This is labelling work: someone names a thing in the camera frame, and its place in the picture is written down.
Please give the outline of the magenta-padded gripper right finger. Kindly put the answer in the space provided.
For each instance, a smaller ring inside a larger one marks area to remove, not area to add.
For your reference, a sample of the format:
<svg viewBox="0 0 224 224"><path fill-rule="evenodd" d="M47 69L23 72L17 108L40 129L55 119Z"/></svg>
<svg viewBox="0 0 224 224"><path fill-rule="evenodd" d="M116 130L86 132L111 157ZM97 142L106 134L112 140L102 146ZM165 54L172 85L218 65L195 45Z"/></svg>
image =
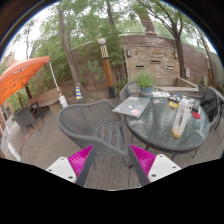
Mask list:
<svg viewBox="0 0 224 224"><path fill-rule="evenodd" d="M132 144L128 147L128 154L142 186L181 170L164 154L154 155Z"/></svg>

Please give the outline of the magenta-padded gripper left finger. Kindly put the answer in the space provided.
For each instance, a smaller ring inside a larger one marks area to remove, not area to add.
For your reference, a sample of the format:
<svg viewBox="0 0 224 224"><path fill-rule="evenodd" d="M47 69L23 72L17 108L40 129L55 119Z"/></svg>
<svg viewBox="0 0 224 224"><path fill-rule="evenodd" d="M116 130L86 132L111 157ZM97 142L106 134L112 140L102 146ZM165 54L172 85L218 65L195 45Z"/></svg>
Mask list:
<svg viewBox="0 0 224 224"><path fill-rule="evenodd" d="M94 157L95 147L91 145L68 158L58 158L47 168L47 171L83 187Z"/></svg>

